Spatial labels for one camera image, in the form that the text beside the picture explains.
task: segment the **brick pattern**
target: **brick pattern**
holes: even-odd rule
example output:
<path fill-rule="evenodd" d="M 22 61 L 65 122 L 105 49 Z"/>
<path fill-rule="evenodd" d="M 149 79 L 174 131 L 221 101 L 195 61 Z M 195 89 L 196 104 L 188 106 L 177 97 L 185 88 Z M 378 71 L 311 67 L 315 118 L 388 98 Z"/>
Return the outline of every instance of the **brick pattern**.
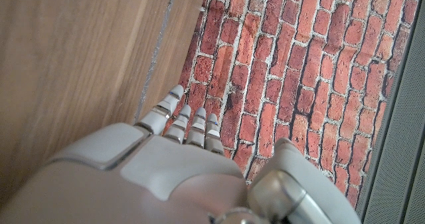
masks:
<path fill-rule="evenodd" d="M 247 184 L 288 137 L 355 206 L 417 4 L 204 0 L 185 102 L 217 114 Z"/>

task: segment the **printed brick backdrop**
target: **printed brick backdrop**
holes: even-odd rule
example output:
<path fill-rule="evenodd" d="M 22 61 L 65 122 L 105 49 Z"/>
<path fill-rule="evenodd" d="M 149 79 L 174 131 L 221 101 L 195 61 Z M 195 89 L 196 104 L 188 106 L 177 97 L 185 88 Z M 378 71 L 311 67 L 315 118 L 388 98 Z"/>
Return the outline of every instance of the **printed brick backdrop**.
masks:
<path fill-rule="evenodd" d="M 288 137 L 355 206 L 417 3 L 204 0 L 185 102 L 218 115 L 248 184 Z"/>

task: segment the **gray frame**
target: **gray frame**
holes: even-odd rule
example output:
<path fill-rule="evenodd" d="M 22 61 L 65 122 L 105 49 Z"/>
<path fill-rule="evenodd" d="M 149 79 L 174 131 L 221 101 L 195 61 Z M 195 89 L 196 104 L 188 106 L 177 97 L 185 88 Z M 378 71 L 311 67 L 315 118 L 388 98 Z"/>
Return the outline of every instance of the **gray frame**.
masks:
<path fill-rule="evenodd" d="M 425 0 L 418 4 L 357 204 L 363 223 L 425 223 Z"/>

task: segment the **wooden panel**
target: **wooden panel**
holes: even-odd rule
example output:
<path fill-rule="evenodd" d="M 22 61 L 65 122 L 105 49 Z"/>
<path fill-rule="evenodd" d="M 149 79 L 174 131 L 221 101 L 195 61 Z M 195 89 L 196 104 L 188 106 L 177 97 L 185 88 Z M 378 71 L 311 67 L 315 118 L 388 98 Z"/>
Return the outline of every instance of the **wooden panel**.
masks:
<path fill-rule="evenodd" d="M 172 73 L 168 82 L 154 82 L 149 85 L 146 99 L 143 103 L 141 115 L 146 114 L 150 108 L 163 98 L 164 92 L 170 90 L 179 82 L 181 71 L 185 63 L 187 51 L 191 43 L 191 36 L 185 34 L 188 27 L 193 31 L 199 16 L 202 0 L 176 0 L 171 10 L 170 22 L 165 32 L 164 40 L 159 49 L 157 63 L 152 80 L 161 80 L 163 74 Z"/>
<path fill-rule="evenodd" d="M 168 2 L 0 0 L 0 204 L 58 149 L 133 121 Z"/>

